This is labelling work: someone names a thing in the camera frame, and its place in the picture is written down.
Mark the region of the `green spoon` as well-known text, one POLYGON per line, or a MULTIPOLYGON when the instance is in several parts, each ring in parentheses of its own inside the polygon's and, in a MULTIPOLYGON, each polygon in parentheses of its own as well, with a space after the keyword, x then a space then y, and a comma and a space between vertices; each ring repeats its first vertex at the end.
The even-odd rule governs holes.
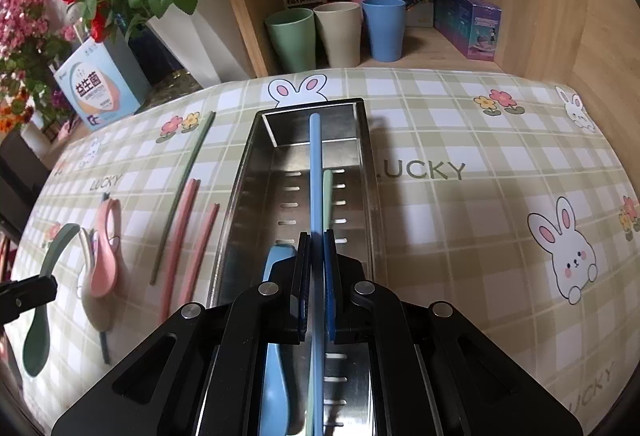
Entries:
POLYGON ((30 325, 23 346, 23 364, 26 373, 35 378, 44 368, 50 352, 50 330, 47 306, 56 297, 58 285, 53 277, 53 269, 58 259, 74 237, 79 233, 77 224, 66 224, 51 241, 40 269, 39 277, 43 278, 46 289, 41 294, 39 304, 35 308, 34 318, 30 325))

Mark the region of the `pink spoon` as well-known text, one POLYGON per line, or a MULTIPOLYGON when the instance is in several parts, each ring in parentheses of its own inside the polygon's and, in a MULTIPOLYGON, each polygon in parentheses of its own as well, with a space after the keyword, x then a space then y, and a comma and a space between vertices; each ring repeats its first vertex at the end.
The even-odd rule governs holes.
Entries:
POLYGON ((90 271, 90 292, 103 299, 112 293, 119 276, 119 242, 122 215, 120 204, 111 196, 102 201, 94 222, 94 267, 90 271))

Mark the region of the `pink chopstick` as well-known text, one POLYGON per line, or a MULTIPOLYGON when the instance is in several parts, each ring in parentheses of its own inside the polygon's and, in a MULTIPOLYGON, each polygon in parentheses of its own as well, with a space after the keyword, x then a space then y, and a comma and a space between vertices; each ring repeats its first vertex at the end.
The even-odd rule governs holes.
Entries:
POLYGON ((196 236, 195 247, 191 253, 188 266, 186 266, 186 273, 184 274, 180 289, 180 305, 190 303, 193 299, 196 282, 198 281, 198 274, 200 273, 206 247, 215 225, 219 209, 220 204, 214 203, 204 216, 203 222, 201 223, 200 230, 196 236))
POLYGON ((175 217, 174 234, 171 238, 167 256, 167 269, 163 293, 160 297, 160 311, 158 312, 158 323, 160 325, 169 315, 171 295, 172 290, 174 289, 175 275, 180 260, 183 239, 186 235, 186 227, 188 227, 194 200, 199 188, 200 181, 196 178, 190 178, 189 181, 186 182, 186 187, 183 189, 183 193, 178 204, 177 214, 175 217))

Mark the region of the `stainless steel utensil tray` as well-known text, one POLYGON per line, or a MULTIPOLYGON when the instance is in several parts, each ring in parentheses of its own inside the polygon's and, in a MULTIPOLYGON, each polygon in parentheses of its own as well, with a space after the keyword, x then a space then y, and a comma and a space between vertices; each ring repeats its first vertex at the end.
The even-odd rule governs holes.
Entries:
MULTIPOLYGON (((309 117, 321 117, 323 169, 333 172, 331 219, 336 251, 361 262, 387 285, 378 179, 362 98, 250 112, 214 258, 207 306, 228 303, 262 281, 273 245, 297 247, 310 232, 309 117)), ((310 334, 282 350, 288 386, 288 434, 305 435, 310 334)), ((366 344, 326 344, 325 435, 375 435, 366 344)))

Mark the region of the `plaid bunny tablecloth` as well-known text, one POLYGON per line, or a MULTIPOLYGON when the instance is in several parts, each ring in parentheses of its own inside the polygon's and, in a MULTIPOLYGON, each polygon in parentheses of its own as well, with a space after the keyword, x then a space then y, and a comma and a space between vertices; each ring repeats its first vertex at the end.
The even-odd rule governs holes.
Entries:
MULTIPOLYGON (((207 301, 250 112, 362 98, 381 202, 387 285, 448 300, 594 430, 639 362, 639 200, 594 112, 566 86, 489 72, 335 69, 226 83, 120 120, 67 147, 43 187, 13 274, 42 266, 66 224, 91 227, 103 193, 122 210, 111 363, 157 325, 158 241, 183 178, 200 190, 183 250, 220 204, 194 297, 207 301)), ((24 376, 42 430, 105 374, 81 306, 73 241, 54 267, 50 352, 24 376)))

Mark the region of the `green cup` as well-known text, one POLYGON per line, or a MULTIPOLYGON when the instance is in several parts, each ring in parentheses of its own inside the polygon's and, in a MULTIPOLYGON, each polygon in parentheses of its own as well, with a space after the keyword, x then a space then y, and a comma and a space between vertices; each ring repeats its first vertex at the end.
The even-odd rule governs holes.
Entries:
POLYGON ((316 25, 309 8, 288 8, 265 20, 271 44, 285 72, 316 68, 316 25))

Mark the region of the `beige cup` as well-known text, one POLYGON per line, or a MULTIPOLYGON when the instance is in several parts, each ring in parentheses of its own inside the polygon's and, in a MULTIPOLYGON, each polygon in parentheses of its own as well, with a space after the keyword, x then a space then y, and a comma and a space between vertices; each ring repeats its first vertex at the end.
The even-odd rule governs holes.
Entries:
POLYGON ((320 37, 331 68, 360 64, 362 14, 355 2, 333 2, 314 9, 320 37))

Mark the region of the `gold round tin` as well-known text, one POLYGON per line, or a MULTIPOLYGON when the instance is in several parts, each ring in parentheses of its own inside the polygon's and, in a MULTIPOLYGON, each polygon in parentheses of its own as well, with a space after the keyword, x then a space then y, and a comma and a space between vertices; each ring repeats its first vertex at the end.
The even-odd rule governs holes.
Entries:
POLYGON ((202 85, 195 81, 189 71, 180 69, 171 72, 162 81, 152 86, 143 104, 136 111, 136 115, 171 102, 171 100, 178 100, 178 98, 198 92, 201 88, 202 85))

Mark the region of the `blue cup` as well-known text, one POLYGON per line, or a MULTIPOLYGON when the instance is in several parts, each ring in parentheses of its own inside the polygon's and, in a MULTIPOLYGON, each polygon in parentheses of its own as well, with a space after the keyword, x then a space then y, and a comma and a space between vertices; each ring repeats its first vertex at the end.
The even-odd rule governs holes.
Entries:
POLYGON ((381 63, 393 63, 402 55, 406 29, 403 0, 365 0, 361 3, 370 41, 371 56, 381 63))

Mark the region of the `white flower pot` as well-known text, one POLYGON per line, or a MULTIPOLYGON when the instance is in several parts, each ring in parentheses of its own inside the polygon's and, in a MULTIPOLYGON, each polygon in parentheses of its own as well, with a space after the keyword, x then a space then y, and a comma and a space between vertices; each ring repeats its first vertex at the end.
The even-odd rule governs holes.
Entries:
POLYGON ((198 0, 191 15, 171 4, 148 26, 202 88, 255 77, 231 0, 198 0))

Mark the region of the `probiotic product box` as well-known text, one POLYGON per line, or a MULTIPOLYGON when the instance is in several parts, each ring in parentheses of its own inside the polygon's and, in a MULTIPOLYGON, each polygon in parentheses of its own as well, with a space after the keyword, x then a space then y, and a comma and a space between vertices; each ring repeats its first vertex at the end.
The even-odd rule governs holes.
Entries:
POLYGON ((114 40, 88 37, 54 78, 90 131, 135 113, 151 91, 134 53, 119 31, 114 40))

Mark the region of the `pink blossom plant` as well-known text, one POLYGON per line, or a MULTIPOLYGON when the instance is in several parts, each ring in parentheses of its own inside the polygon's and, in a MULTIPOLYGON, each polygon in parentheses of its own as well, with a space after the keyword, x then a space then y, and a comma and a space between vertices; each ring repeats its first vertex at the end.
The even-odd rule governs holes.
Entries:
POLYGON ((51 25, 50 0, 1 0, 1 131, 8 133, 39 113, 43 124, 73 113, 53 67, 72 52, 51 25))

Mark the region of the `purple small box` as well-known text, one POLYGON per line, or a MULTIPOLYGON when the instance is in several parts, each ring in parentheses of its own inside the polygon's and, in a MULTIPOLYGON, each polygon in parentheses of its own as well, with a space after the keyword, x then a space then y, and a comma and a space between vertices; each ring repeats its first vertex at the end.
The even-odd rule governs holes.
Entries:
POLYGON ((485 0, 437 0, 434 26, 467 59, 495 59, 502 11, 485 0))

